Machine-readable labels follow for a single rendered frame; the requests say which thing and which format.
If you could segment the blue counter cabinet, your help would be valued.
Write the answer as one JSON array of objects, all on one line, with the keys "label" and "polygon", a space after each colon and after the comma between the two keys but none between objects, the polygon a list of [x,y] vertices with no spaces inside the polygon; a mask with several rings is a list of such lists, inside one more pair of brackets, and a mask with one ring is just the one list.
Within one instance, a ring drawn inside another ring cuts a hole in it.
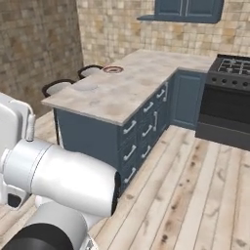
[{"label": "blue counter cabinet", "polygon": [[[167,102],[164,102],[167,104],[167,124],[164,131],[171,124],[171,105],[172,105],[173,87],[177,71],[174,73],[173,76],[171,76],[169,79],[166,80],[169,82],[169,84],[168,84]],[[151,95],[151,97],[149,97],[149,99],[154,98],[155,100],[155,94],[160,87],[158,87],[158,89]],[[157,105],[155,102],[152,114],[150,114],[145,119],[142,119],[140,117],[140,111],[142,107],[140,107],[139,110],[135,112],[138,114],[139,125],[136,129],[136,132],[133,133],[130,137],[136,135],[138,138],[139,149],[136,155],[136,157],[138,158],[138,171],[142,166],[142,164],[139,163],[139,152],[140,152],[140,147],[142,145],[139,139],[139,129],[143,124],[143,122],[150,116],[153,118],[153,126],[154,126],[153,113],[158,107],[159,105]],[[120,127],[119,125],[114,125],[109,122],[104,122],[101,120],[97,120],[95,118],[81,116],[79,114],[59,109],[56,111],[56,114],[59,122],[59,127],[61,129],[62,145],[65,149],[70,151],[83,152],[87,155],[93,156],[113,166],[118,170],[119,173],[121,172],[122,168],[119,167],[119,150],[125,143],[122,145],[119,143],[118,139],[118,128]],[[157,143],[161,135],[158,138],[155,138],[153,132],[152,139],[154,144]]]}]

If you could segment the narrow blue cabinet door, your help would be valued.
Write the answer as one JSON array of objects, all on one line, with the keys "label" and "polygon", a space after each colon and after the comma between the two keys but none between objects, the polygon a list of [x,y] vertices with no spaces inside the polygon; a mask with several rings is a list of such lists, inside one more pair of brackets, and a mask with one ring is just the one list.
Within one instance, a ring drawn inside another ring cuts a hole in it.
[{"label": "narrow blue cabinet door", "polygon": [[154,137],[158,138],[164,131],[167,124],[167,104],[161,104],[155,111],[158,112],[157,130],[154,132]]}]

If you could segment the blue wall cupboard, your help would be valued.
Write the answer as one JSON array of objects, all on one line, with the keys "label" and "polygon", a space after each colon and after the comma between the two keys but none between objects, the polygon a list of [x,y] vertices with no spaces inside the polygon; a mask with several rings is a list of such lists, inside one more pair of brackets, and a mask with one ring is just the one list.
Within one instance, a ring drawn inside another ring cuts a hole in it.
[{"label": "blue wall cupboard", "polygon": [[154,13],[138,20],[217,23],[224,3],[225,0],[155,0]]}]

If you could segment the black stool with white seat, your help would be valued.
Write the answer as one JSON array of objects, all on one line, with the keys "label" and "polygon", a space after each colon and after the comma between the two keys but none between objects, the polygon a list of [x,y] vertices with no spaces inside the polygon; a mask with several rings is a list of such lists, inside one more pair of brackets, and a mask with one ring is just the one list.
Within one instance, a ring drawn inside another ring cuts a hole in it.
[{"label": "black stool with white seat", "polygon": [[72,85],[73,83],[74,83],[74,81],[71,79],[56,80],[54,82],[51,82],[51,83],[43,86],[42,93],[43,93],[45,98],[48,98],[48,97],[54,95],[55,93],[59,92],[63,88]]}]

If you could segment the blue drawer front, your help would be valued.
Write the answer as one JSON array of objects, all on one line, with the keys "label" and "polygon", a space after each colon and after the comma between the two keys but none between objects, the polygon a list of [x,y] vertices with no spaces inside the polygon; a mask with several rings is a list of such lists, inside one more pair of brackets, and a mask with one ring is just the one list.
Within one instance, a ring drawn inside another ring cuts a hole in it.
[{"label": "blue drawer front", "polygon": [[[149,105],[150,102],[153,102],[153,107],[147,112],[144,113],[144,108],[147,107]],[[146,101],[146,103],[143,105],[141,111],[140,111],[140,117],[142,119],[145,119],[146,117],[148,117],[150,114],[152,114],[153,109],[154,109],[154,105],[155,105],[155,100],[154,98],[150,98],[148,101]]]},{"label": "blue drawer front", "polygon": [[[127,161],[124,161],[123,157],[124,155],[127,155],[130,152],[132,145],[135,145],[137,148],[134,151],[134,153],[130,156],[130,158]],[[138,138],[136,135],[134,135],[130,137],[122,146],[122,148],[119,150],[119,167],[122,168],[128,161],[136,157],[138,149],[139,149]]]},{"label": "blue drawer front", "polygon": [[157,105],[161,105],[167,98],[167,86],[163,84],[155,94],[155,101]]},{"label": "blue drawer front", "polygon": [[140,164],[143,164],[143,163],[146,161],[146,158],[142,159],[142,158],[141,158],[141,155],[142,155],[142,153],[144,153],[144,152],[146,151],[147,146],[151,146],[151,149],[150,149],[150,151],[151,151],[152,148],[153,148],[153,146],[154,146],[153,139],[145,140],[145,141],[142,143],[142,145],[141,145],[141,147],[140,147],[140,152],[139,152],[139,163],[140,163]]},{"label": "blue drawer front", "polygon": [[[149,124],[152,125],[152,129],[150,130],[150,132],[145,137],[142,137],[142,132],[147,130]],[[139,129],[140,142],[143,143],[145,140],[152,139],[152,134],[153,134],[153,118],[150,116],[149,118],[147,118],[143,122],[143,124],[141,125],[141,127]]]},{"label": "blue drawer front", "polygon": [[[136,120],[137,124],[135,125],[135,127],[126,135],[123,134],[123,129],[128,128],[131,125],[131,121],[132,120]],[[122,145],[125,143],[125,141],[133,134],[136,132],[136,129],[139,125],[139,118],[138,118],[138,114],[135,113],[131,116],[129,116],[125,122],[118,128],[118,139],[119,139],[119,143]]]},{"label": "blue drawer front", "polygon": [[132,170],[133,167],[135,167],[137,169],[137,171],[138,171],[138,158],[137,157],[134,157],[133,159],[131,159],[130,161],[128,161],[122,167],[122,170],[120,172],[120,174],[121,174],[121,188],[120,188],[120,193],[123,193],[125,191],[125,189],[127,188],[127,186],[130,185],[131,181],[135,177],[137,171],[135,172],[135,174],[133,175],[133,177],[131,178],[131,180],[130,180],[130,182],[128,184],[124,183],[124,179],[127,178],[131,174],[131,170]]}]

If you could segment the black stove with oven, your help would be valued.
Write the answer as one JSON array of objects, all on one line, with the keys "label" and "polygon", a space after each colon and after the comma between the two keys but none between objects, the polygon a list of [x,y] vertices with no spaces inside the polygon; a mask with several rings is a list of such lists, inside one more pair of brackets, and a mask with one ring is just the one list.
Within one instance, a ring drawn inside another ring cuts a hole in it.
[{"label": "black stove with oven", "polygon": [[250,57],[216,57],[207,72],[195,136],[250,151]]}]

